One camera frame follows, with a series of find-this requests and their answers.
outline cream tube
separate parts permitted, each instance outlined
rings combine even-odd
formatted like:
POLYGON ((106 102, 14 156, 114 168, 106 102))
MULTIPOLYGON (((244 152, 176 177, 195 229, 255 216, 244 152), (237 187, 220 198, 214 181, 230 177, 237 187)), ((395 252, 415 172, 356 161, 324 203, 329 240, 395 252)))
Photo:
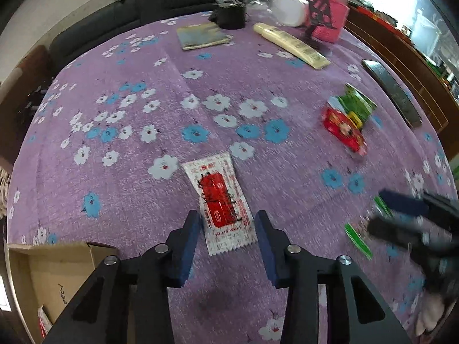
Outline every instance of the cream tube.
POLYGON ((294 56, 305 61, 316 70, 320 70, 330 64, 330 61, 318 51, 277 27, 268 26, 264 23, 256 23, 253 26, 253 30, 265 39, 279 45, 294 56))

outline smartphone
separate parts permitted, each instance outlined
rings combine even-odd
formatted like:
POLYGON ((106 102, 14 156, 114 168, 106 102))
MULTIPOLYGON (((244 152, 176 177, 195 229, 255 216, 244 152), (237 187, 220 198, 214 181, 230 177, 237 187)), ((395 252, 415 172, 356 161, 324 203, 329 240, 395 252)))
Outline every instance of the smartphone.
POLYGON ((362 61, 362 65, 387 94, 405 120, 405 123, 407 123, 411 129, 420 127, 422 125, 421 116, 409 100, 406 92, 399 86, 389 71, 387 71, 380 62, 376 61, 364 60, 362 61))

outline dark sofa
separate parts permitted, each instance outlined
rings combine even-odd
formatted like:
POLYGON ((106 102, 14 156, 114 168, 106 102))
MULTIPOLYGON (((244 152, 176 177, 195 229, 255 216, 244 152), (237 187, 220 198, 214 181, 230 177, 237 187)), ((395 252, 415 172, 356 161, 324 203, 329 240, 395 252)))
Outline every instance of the dark sofa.
POLYGON ((114 2, 59 34, 50 45, 56 72, 114 36, 157 20, 213 10, 215 0, 124 0, 114 2))

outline wooden shelf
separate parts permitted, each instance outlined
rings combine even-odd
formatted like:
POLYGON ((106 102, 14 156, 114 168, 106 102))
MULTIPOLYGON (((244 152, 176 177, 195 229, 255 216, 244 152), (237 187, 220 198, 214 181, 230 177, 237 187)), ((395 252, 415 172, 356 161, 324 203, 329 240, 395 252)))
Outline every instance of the wooden shelf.
POLYGON ((350 7, 346 29, 384 59, 407 85, 437 131, 447 157, 459 153, 459 105, 423 56, 354 7, 350 7))

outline floral tablecloth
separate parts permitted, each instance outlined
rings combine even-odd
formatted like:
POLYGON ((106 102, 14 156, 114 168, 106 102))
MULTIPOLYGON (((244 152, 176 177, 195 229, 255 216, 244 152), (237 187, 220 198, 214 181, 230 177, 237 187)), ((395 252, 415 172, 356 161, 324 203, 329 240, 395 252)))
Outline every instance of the floral tablecloth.
MULTIPOLYGON (((118 35, 60 72, 14 166, 8 242, 95 241, 136 256, 198 208, 180 164, 229 151, 252 213, 266 210, 312 254, 350 255, 408 327, 421 273, 377 241, 366 260, 343 225, 365 215, 384 187, 457 197, 418 103, 412 98, 424 123, 411 131, 360 64, 382 60, 346 31, 321 71, 250 26, 228 31, 230 43, 182 51, 176 28, 207 16, 118 35), (327 99, 347 82, 378 105, 363 129, 369 153, 361 161, 320 122, 327 99)), ((169 294, 176 342, 279 340, 286 293, 272 288, 257 245, 210 257, 201 237, 190 280, 169 294)), ((322 305, 324 297, 320 288, 322 305)))

